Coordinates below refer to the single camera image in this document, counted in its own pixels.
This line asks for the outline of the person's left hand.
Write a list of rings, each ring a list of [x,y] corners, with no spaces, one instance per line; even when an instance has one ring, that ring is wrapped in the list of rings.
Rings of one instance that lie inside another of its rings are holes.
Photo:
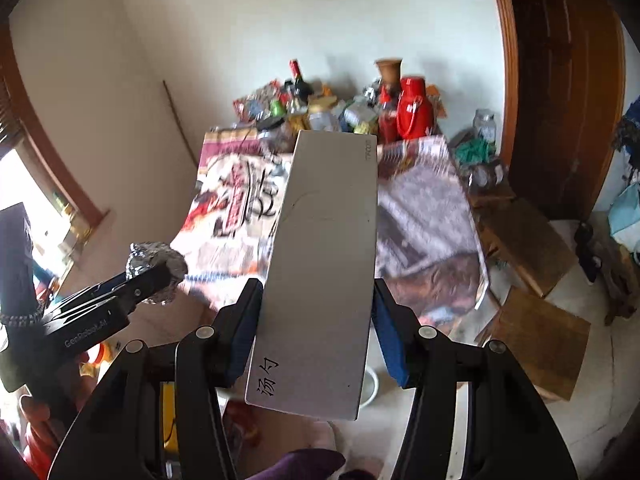
[[[60,366],[52,376],[54,392],[73,404],[75,414],[82,410],[98,382],[95,377],[81,374],[81,367],[88,363],[89,353],[82,352],[73,361]],[[28,422],[29,448],[37,450],[52,462],[70,423],[63,422],[54,414],[48,400],[47,396],[28,388],[28,393],[20,397],[20,405]]]

